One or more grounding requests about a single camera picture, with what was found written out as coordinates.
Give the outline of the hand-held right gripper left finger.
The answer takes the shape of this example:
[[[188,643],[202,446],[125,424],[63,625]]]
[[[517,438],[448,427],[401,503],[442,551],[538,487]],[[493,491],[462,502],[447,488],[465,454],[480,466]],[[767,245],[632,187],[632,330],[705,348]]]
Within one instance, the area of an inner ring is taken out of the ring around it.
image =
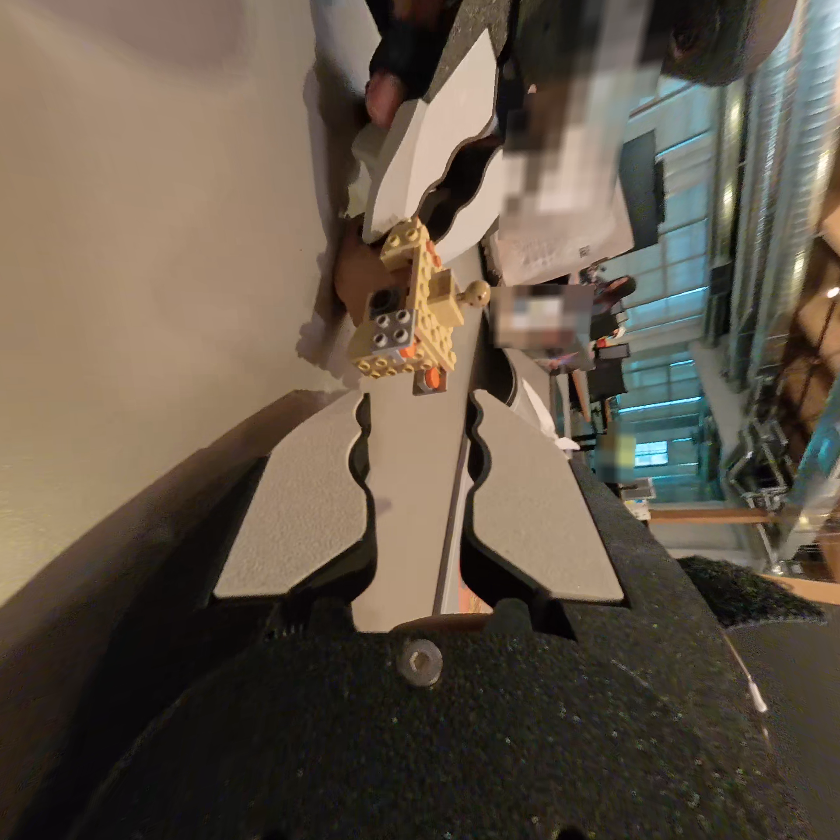
[[[370,397],[347,392],[291,430],[262,469],[213,593],[352,602],[375,575]]]

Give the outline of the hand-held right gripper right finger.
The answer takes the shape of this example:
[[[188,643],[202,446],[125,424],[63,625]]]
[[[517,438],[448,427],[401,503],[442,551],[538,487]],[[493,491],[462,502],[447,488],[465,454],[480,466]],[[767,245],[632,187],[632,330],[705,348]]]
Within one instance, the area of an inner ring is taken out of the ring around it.
[[[621,603],[623,588],[556,434],[485,390],[473,391],[470,406],[465,583],[491,605],[514,596]]]

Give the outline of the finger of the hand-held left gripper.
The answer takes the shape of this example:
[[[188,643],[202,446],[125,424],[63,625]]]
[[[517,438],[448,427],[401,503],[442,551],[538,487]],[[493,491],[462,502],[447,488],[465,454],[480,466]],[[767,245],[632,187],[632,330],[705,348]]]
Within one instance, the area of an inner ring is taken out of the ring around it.
[[[462,146],[420,206],[437,256],[449,265],[497,223],[507,183],[503,140],[495,134]]]
[[[367,245],[398,223],[427,223],[449,199],[446,184],[456,155],[491,126],[497,95],[497,52],[488,27],[467,33],[443,68],[443,79],[398,107],[392,126],[365,125],[353,139],[351,218]]]

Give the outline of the tan and orange brick model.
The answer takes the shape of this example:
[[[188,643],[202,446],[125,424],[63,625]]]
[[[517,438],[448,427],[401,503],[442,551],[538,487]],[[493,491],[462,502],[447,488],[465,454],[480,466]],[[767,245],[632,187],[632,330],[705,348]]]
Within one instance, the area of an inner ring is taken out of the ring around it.
[[[333,271],[354,326],[348,361],[371,380],[411,375],[416,396],[445,393],[456,367],[453,333],[466,309],[488,305],[490,286],[475,280],[460,290],[417,217],[372,245],[361,229],[361,217],[347,223]]]

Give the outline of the person's left hand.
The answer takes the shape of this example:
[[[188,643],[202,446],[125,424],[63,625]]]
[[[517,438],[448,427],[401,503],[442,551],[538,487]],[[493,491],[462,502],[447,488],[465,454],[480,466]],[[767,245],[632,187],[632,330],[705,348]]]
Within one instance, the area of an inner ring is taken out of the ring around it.
[[[394,73],[384,69],[372,72],[365,86],[364,104],[373,125],[381,130],[390,129],[398,109],[410,92],[405,82]]]

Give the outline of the white labelled paper bag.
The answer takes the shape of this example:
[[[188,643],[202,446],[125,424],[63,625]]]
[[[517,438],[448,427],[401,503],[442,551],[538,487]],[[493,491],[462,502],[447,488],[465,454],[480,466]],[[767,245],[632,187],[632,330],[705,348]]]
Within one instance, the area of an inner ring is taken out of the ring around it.
[[[634,231],[630,224],[614,227],[607,236],[588,244],[556,235],[488,241],[489,259],[503,285],[533,286],[596,266],[632,250]]]

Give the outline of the black wall screen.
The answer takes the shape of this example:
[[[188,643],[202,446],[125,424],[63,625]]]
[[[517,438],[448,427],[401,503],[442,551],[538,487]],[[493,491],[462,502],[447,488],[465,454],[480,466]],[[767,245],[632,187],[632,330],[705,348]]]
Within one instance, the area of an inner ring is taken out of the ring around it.
[[[657,157],[656,134],[651,130],[625,142],[618,162],[632,251],[658,243],[659,228],[665,223],[665,168]]]

